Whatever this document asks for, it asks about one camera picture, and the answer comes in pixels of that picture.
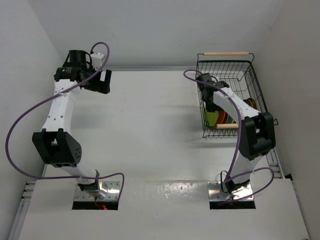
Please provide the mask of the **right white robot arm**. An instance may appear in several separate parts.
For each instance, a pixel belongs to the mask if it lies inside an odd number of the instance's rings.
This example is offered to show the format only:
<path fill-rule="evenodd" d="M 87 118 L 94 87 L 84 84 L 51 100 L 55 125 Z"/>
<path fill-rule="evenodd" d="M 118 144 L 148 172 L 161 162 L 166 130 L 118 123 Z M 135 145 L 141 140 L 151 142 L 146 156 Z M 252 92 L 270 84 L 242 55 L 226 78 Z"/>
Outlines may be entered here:
<path fill-rule="evenodd" d="M 225 81 L 213 81 L 209 73 L 201 73 L 196 82 L 206 111 L 224 111 L 238 125 L 235 154 L 224 179 L 230 194 L 248 185 L 258 162 L 276 146 L 274 118 L 249 106 Z"/>

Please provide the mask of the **orange plate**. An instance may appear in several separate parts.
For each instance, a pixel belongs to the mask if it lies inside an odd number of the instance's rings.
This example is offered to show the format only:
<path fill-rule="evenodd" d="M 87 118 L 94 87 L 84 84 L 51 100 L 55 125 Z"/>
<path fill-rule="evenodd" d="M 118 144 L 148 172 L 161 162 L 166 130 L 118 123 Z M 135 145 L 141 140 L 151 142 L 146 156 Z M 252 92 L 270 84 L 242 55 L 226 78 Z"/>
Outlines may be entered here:
<path fill-rule="evenodd" d="M 226 112 L 224 110 L 220 111 L 218 114 L 218 118 L 216 121 L 216 124 L 224 124 L 225 123 L 225 119 L 226 119 Z"/>

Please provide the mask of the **blue patterned plate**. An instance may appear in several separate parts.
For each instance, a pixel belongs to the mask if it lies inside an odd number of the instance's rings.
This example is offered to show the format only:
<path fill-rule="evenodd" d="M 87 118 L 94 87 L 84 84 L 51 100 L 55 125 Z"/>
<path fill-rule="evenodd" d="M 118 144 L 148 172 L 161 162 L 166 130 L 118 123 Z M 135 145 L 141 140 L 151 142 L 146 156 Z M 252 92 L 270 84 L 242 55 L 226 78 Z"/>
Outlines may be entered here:
<path fill-rule="evenodd" d="M 227 114 L 225 124 L 232 124 L 233 123 L 233 118 Z"/>

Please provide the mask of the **yellow patterned plate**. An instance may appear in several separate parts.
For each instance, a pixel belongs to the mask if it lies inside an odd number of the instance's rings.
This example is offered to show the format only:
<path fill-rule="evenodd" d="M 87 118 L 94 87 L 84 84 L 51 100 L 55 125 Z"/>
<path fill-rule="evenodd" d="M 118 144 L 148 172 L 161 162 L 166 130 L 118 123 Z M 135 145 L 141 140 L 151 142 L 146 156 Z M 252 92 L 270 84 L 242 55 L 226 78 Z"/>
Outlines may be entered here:
<path fill-rule="evenodd" d="M 253 109 L 256 109 L 256 110 L 259 109 L 257 102 L 253 98 L 247 98 L 247 99 L 244 99 L 243 101 Z"/>

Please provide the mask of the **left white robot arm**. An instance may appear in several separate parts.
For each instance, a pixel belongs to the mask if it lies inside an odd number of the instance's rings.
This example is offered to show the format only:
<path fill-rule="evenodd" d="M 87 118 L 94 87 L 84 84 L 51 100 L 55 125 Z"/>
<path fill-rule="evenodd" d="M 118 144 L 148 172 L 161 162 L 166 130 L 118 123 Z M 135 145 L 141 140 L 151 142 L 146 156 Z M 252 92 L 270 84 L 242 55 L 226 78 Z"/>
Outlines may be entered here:
<path fill-rule="evenodd" d="M 71 135 L 71 121 L 81 89 L 102 94 L 110 92 L 110 70 L 98 70 L 106 55 L 100 52 L 70 50 L 62 67 L 54 75 L 54 94 L 47 119 L 40 132 L 34 132 L 32 142 L 47 165 L 77 176 L 82 192 L 95 199 L 108 193 L 107 184 L 98 179 L 99 172 L 82 159 L 82 147 Z"/>

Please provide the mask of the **green plate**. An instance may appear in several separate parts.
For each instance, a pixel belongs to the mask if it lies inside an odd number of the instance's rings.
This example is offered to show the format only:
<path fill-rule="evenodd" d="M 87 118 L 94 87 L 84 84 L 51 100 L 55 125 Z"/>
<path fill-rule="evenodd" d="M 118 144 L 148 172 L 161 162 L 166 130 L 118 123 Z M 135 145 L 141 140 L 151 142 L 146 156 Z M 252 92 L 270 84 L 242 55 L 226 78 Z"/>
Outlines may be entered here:
<path fill-rule="evenodd" d="M 214 127 L 219 118 L 219 112 L 218 111 L 210 112 L 206 108 L 204 109 L 204 112 L 205 112 L 207 125 L 209 127 Z"/>

